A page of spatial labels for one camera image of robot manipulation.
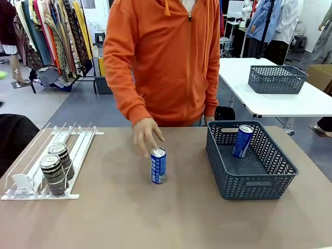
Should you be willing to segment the person's right hand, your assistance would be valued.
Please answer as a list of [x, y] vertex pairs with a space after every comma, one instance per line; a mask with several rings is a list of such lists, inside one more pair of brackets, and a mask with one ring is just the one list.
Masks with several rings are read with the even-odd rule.
[[148, 157], [148, 149], [157, 148], [154, 135], [160, 141], [165, 141], [160, 128], [152, 118], [144, 118], [133, 126], [133, 143], [144, 157]]

